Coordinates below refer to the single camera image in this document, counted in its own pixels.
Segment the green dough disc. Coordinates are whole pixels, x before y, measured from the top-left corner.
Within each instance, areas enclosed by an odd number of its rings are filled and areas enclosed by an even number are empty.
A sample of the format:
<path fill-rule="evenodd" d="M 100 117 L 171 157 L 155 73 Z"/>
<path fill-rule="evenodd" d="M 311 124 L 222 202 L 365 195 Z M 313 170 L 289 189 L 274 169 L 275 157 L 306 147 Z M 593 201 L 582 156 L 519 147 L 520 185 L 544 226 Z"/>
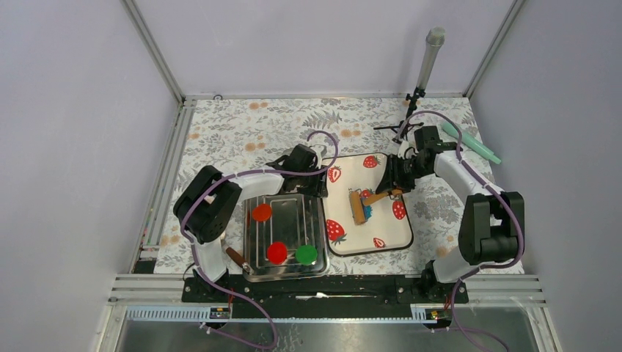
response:
<path fill-rule="evenodd" d="M 301 265 L 312 265 L 318 258 L 318 250 L 313 245 L 302 245 L 296 250 L 295 258 Z"/>

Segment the mint green handheld tool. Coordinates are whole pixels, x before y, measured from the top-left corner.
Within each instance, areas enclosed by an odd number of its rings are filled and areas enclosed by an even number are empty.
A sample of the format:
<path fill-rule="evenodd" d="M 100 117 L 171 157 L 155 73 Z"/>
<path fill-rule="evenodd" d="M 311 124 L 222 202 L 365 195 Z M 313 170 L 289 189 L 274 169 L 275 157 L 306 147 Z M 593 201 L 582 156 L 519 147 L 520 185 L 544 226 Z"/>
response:
<path fill-rule="evenodd" d="M 461 134 L 459 134 L 458 129 L 454 128 L 451 123 L 443 122 L 442 130 L 455 139 L 461 137 L 461 143 L 463 145 L 473 150 L 479 156 L 485 158 L 486 160 L 491 161 L 494 164 L 502 163 L 502 160 L 498 156 L 496 156 L 492 150 L 487 148 L 483 143 L 479 142 L 475 137 L 470 136 L 466 132 L 462 131 Z"/>

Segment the silver microphone on stand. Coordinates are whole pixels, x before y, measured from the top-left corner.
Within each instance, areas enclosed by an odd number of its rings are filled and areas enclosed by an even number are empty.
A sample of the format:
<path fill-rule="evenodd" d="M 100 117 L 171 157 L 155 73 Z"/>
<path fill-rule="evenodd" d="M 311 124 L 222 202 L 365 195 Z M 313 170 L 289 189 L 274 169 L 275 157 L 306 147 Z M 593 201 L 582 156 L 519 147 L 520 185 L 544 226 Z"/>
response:
<path fill-rule="evenodd" d="M 422 59 L 421 68 L 419 71 L 416 87 L 411 94 L 407 94 L 405 101 L 408 101 L 408 108 L 405 115 L 405 120 L 401 121 L 396 129 L 396 135 L 392 138 L 394 143 L 401 143 L 406 135 L 406 126 L 408 125 L 406 119 L 409 118 L 417 110 L 417 101 L 420 98 L 424 98 L 426 94 L 426 88 L 431 77 L 431 73 L 436 62 L 437 55 L 440 48 L 444 45 L 446 38 L 445 28 L 441 26 L 433 27 L 425 39 L 425 53 Z"/>

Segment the floral table mat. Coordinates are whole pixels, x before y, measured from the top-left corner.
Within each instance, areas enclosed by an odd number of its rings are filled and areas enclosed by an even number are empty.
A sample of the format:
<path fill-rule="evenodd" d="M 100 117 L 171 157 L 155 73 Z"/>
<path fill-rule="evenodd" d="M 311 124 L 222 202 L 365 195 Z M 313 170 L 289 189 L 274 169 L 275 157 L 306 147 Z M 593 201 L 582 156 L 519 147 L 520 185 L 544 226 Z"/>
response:
<path fill-rule="evenodd" d="M 172 196 L 212 165 L 230 174 L 258 169 L 310 139 L 328 154 L 395 153 L 391 127 L 406 114 L 400 98 L 201 100 L 198 102 Z M 330 257 L 331 274 L 416 274 L 458 244 L 463 208 L 448 184 L 421 180 L 405 196 L 412 245 L 400 251 Z"/>

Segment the orange dough disc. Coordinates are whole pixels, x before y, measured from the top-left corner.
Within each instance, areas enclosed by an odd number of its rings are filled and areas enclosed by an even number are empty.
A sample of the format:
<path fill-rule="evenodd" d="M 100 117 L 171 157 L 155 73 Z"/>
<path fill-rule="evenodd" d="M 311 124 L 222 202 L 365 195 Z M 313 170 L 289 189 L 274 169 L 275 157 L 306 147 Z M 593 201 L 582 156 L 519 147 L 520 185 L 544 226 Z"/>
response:
<path fill-rule="evenodd" d="M 272 216 L 273 210 L 269 204 L 262 203 L 252 209 L 252 219 L 258 222 L 268 221 Z"/>

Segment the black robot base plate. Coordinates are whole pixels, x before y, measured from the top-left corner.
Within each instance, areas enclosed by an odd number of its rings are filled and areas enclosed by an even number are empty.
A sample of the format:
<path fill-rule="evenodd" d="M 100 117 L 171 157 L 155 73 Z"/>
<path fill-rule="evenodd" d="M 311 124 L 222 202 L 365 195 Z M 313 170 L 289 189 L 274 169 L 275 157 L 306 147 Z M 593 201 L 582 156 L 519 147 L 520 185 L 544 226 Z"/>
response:
<path fill-rule="evenodd" d="M 250 282 L 242 275 L 220 279 L 222 292 L 194 274 L 185 279 L 181 300 L 223 304 L 239 319 L 383 319 L 412 318 L 412 307 L 446 309 L 469 303 L 465 284 L 426 287 L 418 276 L 333 275 L 273 282 Z"/>

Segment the white strawberry print tray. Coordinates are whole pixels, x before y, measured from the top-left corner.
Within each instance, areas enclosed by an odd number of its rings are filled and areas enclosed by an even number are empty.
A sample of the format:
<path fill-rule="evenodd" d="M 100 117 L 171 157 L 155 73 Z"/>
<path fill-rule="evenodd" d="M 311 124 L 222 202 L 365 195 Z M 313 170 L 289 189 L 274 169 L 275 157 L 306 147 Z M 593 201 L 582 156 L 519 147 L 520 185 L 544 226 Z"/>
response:
<path fill-rule="evenodd" d="M 337 158 L 327 173 L 323 199 L 330 251 L 339 257 L 409 247 L 414 233 L 398 191 L 377 191 L 387 155 Z"/>

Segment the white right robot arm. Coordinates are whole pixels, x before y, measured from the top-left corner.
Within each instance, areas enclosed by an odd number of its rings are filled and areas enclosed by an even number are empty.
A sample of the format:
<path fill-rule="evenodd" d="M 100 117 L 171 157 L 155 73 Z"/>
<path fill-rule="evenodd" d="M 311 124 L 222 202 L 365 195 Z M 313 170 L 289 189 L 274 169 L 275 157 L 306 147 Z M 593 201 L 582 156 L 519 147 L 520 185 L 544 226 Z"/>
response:
<path fill-rule="evenodd" d="M 524 252 L 524 199 L 518 192 L 503 191 L 461 156 L 455 142 L 441 140 L 435 126 L 414 132 L 414 155 L 409 146 L 389 155 L 376 192 L 412 191 L 417 180 L 434 175 L 443 179 L 463 202 L 458 246 L 427 265 L 420 290 L 428 301 L 441 301 L 450 284 L 480 268 L 513 265 Z"/>

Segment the stainless steel baking tray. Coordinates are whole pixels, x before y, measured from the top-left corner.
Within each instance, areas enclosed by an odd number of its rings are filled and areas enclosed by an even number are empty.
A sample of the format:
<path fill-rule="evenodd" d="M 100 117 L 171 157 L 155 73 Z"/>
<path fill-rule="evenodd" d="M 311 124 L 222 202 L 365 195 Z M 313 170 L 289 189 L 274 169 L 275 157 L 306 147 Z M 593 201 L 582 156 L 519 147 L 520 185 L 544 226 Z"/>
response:
<path fill-rule="evenodd" d="M 266 203 L 272 207 L 271 218 L 265 222 L 252 219 L 252 209 Z M 249 282 L 270 282 L 289 279 L 320 277 L 329 268 L 327 234 L 322 199 L 303 194 L 261 196 L 244 202 L 243 256 L 253 273 L 245 274 Z M 283 242 L 288 258 L 281 265 L 271 264 L 266 256 L 268 246 Z M 313 245 L 318 258 L 312 265 L 301 265 L 295 258 L 302 245 Z"/>

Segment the red dough disc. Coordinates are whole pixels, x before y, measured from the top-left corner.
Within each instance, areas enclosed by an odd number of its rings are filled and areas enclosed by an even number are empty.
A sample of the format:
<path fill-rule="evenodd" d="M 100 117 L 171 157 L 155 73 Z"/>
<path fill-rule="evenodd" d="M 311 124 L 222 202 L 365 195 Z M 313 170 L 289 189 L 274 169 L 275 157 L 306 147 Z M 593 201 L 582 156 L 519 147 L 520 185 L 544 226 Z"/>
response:
<path fill-rule="evenodd" d="M 283 242 L 275 241 L 268 246 L 266 256 L 271 264 L 281 265 L 288 258 L 288 248 Z"/>

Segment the blue dough piece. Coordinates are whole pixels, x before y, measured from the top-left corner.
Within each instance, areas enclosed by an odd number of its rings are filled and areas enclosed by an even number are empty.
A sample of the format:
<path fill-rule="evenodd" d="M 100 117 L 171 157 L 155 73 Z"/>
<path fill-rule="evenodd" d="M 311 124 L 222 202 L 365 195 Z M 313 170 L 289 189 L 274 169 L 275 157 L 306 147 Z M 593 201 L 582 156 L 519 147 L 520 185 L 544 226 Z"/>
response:
<path fill-rule="evenodd" d="M 368 221 L 370 219 L 370 217 L 372 216 L 372 212 L 373 212 L 373 209 L 370 205 L 363 206 L 363 213 L 364 213 L 365 221 Z"/>

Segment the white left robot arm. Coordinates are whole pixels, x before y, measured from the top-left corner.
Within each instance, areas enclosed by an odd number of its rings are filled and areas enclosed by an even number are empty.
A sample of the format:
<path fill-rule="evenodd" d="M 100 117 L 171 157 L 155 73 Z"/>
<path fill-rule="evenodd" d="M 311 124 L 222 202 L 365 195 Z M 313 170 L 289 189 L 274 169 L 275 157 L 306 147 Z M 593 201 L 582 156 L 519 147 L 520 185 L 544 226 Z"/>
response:
<path fill-rule="evenodd" d="M 173 207 L 180 232 L 191 244 L 196 272 L 202 278 L 199 290 L 209 301 L 227 294 L 227 266 L 221 245 L 233 211 L 239 202 L 291 192 L 320 197 L 326 174 L 335 163 L 322 164 L 321 155 L 298 144 L 287 154 L 259 169 L 224 175 L 216 167 L 203 167 Z"/>

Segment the wooden double-ended dough roller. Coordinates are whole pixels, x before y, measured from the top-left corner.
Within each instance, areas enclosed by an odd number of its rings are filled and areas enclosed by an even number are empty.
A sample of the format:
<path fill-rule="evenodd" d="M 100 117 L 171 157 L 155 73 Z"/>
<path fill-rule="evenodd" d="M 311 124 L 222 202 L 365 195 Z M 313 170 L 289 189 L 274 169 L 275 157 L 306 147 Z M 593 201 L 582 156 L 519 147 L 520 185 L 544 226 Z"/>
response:
<path fill-rule="evenodd" d="M 403 192 L 399 189 L 393 189 L 391 191 L 382 192 L 380 194 L 371 194 L 368 197 L 364 197 L 360 191 L 352 191 L 348 195 L 348 200 L 351 206 L 352 217 L 355 225 L 364 224 L 369 217 L 366 216 L 366 210 L 371 206 L 387 197 L 400 197 Z"/>

